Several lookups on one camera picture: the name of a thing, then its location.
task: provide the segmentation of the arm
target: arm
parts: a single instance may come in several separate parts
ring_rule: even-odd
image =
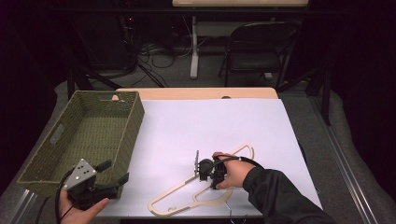
[[[266,170],[243,161],[225,161],[227,176],[217,184],[217,189],[243,187],[249,194],[248,200],[259,211],[265,221],[274,223],[335,223],[314,203],[294,187],[280,171]]]

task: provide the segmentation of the black sleeve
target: black sleeve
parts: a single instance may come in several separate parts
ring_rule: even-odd
[[[245,178],[248,200],[273,223],[335,223],[280,171],[253,168]]]

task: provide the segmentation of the wooden table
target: wooden table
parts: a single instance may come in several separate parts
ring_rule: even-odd
[[[118,91],[139,91],[142,100],[194,100],[231,98],[277,99],[273,88],[123,88]]]

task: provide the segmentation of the white paper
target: white paper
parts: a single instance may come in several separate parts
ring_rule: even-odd
[[[254,160],[266,169],[280,170],[297,189],[321,207],[286,110],[278,99],[216,99],[143,101],[145,116],[136,140],[121,198],[111,200],[100,217],[155,217],[148,202],[193,176],[196,151],[199,161],[215,151],[231,152],[244,143],[255,150]],[[246,156],[248,151],[239,155]],[[163,201],[158,210],[192,203],[192,195],[210,184],[197,178]],[[207,190],[200,200],[215,199],[224,190]],[[233,217],[260,216],[243,189],[228,200]],[[228,217],[225,204],[198,206],[173,217]]]

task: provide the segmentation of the chair leg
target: chair leg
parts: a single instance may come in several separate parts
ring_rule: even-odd
[[[228,68],[225,68],[224,87],[228,86]]]
[[[221,68],[220,68],[218,77],[221,77],[222,70],[224,70],[225,61],[226,61],[226,58],[224,57],[224,60],[223,60],[223,62],[222,62],[222,64],[221,64]]]
[[[279,89],[279,86],[281,83],[283,83],[283,69],[281,68],[279,70],[279,72],[277,73],[277,81],[276,81],[276,85],[275,85],[275,89]]]

